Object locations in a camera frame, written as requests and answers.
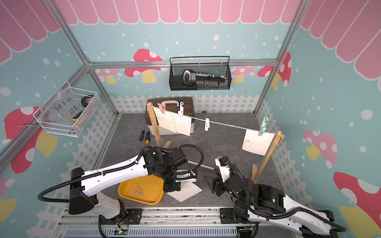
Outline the green clothespin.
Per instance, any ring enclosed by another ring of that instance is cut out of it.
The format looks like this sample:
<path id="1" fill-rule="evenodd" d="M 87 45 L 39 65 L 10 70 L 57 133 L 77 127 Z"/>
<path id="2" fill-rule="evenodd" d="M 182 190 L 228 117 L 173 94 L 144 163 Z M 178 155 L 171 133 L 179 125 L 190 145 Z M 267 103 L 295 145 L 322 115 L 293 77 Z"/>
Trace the green clothespin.
<path id="1" fill-rule="evenodd" d="M 259 129 L 259 133 L 258 133 L 258 136 L 262 136 L 266 130 L 267 130 L 267 121 L 268 121 L 268 118 L 265 117 L 262 121 L 262 124 L 261 124 L 261 127 Z"/>

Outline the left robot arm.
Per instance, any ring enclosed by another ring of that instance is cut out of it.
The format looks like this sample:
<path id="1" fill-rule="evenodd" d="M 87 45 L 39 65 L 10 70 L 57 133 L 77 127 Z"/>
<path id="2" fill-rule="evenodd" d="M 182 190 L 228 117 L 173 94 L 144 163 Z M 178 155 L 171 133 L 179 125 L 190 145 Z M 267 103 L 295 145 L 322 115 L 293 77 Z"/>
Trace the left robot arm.
<path id="1" fill-rule="evenodd" d="M 183 148 L 144 146 L 137 156 L 105 168 L 84 171 L 78 167 L 71 172 L 71 180 L 50 187 L 38 194 L 39 201 L 68 203 L 71 215 L 82 214 L 101 203 L 101 191 L 126 180 L 154 175 L 163 180 L 163 192 L 180 191 L 181 182 L 197 178 L 197 170 L 204 161 L 204 153 L 195 145 L 189 145 L 200 153 L 195 167 L 181 172 L 179 167 L 188 162 Z"/>

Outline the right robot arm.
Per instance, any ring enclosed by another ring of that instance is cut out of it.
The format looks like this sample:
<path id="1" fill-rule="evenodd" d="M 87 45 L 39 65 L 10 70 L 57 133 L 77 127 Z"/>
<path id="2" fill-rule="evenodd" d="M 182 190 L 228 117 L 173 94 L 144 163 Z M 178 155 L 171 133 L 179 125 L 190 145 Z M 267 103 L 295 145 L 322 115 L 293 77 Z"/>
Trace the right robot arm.
<path id="1" fill-rule="evenodd" d="M 211 193 L 221 196 L 229 194 L 233 208 L 220 209 L 223 224 L 252 224 L 254 238 L 260 224 L 284 228 L 303 238 L 337 238 L 346 228 L 334 222 L 330 210 L 315 211 L 287 196 L 270 185 L 254 183 L 242 175 L 228 159 L 215 160 L 216 176 L 203 176 Z"/>

